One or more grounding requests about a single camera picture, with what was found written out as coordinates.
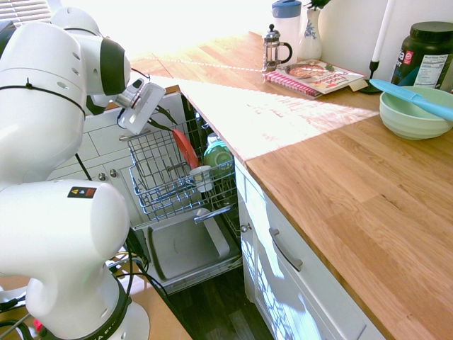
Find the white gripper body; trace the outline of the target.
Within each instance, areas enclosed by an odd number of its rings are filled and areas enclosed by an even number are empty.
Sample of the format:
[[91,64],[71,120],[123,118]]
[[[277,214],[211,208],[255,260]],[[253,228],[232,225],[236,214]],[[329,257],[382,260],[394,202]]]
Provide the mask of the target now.
[[150,81],[132,82],[117,96],[117,104],[122,108],[118,125],[139,134],[165,94],[165,88]]

